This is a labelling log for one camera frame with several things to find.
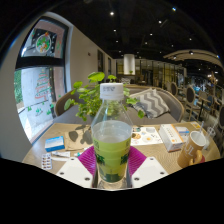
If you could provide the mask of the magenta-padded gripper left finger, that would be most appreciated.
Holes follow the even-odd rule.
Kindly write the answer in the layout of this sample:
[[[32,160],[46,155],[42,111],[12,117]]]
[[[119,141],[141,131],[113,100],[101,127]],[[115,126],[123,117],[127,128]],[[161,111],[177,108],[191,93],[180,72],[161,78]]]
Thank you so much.
[[[94,147],[89,147],[78,157],[71,157],[57,176],[84,188],[96,188],[98,175]]]

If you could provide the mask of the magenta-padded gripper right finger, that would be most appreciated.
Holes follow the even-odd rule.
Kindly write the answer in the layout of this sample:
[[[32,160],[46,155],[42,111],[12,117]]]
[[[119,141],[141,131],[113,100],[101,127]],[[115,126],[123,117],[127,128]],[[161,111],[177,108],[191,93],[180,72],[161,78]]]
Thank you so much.
[[[146,157],[135,147],[130,147],[126,174],[128,188],[140,188],[167,175],[155,157]]]

